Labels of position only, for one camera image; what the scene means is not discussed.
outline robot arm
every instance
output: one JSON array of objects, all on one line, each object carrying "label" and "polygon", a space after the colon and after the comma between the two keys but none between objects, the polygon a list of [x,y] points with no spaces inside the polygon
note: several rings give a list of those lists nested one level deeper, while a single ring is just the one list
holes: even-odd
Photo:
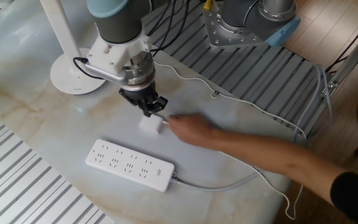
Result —
[{"label": "robot arm", "polygon": [[86,69],[121,85],[119,93],[145,116],[164,109],[168,100],[155,91],[155,69],[141,18],[164,4],[145,0],[87,0],[99,36],[87,55]]},{"label": "robot arm", "polygon": [[[155,91],[151,43],[141,18],[165,1],[86,0],[86,3],[99,30],[87,55],[87,70],[118,82],[119,93],[145,116],[163,110],[168,101]],[[299,24],[290,22],[295,13],[294,0],[225,0],[221,9],[227,26],[234,30],[245,27],[269,45],[279,45],[292,34]]]}]

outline ventilated metal floor panel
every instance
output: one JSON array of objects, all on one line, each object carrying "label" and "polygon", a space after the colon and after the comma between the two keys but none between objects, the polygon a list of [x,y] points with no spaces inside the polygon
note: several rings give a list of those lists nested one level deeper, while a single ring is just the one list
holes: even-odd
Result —
[{"label": "ventilated metal floor panel", "polygon": [[[175,9],[181,8],[181,4],[182,1],[177,1]],[[161,11],[156,10],[144,18],[147,31],[158,21]],[[165,44],[179,31],[184,15],[185,10],[181,10],[174,16]],[[160,45],[168,21],[150,36],[154,45]],[[211,48],[203,6],[197,0],[190,2],[182,34],[164,51],[236,97],[253,102],[292,123],[298,121],[317,85],[313,64],[283,47]],[[322,109],[318,109],[322,102],[323,99],[318,97],[300,124],[306,133],[311,131],[322,113]]]},{"label": "ventilated metal floor panel", "polygon": [[0,223],[114,224],[1,122]]}]

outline power socket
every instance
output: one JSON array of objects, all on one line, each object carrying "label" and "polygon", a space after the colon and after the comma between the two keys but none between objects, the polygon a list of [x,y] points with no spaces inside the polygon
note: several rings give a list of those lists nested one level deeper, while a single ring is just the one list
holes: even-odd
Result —
[{"label": "power socket", "polygon": [[98,139],[85,162],[96,169],[166,192],[175,166],[172,163]]}]

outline white marble surface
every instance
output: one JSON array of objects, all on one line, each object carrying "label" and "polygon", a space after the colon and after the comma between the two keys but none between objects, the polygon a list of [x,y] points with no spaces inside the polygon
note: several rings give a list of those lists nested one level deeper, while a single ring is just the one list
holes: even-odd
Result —
[{"label": "white marble surface", "polygon": [[[81,37],[80,47],[89,47],[95,30],[85,0],[62,2]],[[81,96],[59,92],[49,70],[61,54],[38,1],[17,0],[0,15],[0,120],[115,222],[272,222],[282,198],[261,178],[227,192],[174,185],[162,194],[88,167],[85,158],[101,138],[172,162],[181,179],[198,185],[218,187],[253,173],[218,152],[180,142],[167,127],[158,136],[139,131],[142,113],[118,94],[114,83]],[[156,60],[200,77],[165,54]],[[157,91],[169,100],[165,116],[200,112],[222,128],[291,139],[291,130],[253,107],[212,99],[203,83],[181,80],[169,68],[156,69]],[[278,189],[288,186],[280,175],[267,177]]]}]

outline power plug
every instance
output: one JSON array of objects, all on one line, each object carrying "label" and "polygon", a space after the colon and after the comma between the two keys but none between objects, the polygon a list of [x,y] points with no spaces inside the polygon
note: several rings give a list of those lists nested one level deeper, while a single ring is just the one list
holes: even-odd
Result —
[{"label": "power plug", "polygon": [[149,118],[143,116],[142,120],[139,123],[139,128],[149,133],[159,134],[163,122],[164,122],[163,118],[156,116],[154,114]]},{"label": "power plug", "polygon": [[152,156],[98,139],[85,162],[96,169],[166,192],[175,166]]}]

